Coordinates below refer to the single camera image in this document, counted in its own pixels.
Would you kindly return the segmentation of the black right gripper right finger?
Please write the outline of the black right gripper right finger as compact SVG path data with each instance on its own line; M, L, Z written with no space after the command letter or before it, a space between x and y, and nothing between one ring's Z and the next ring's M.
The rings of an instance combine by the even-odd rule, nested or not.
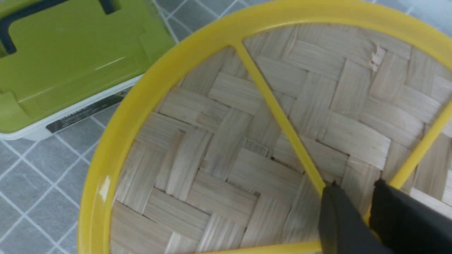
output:
M452 221L384 180L374 183L370 228L395 254L450 254Z

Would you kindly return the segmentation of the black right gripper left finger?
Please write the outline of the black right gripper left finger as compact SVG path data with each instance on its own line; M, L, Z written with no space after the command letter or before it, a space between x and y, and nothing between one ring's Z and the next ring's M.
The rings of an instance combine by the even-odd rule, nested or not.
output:
M391 254L336 183L322 191L319 237L323 254Z

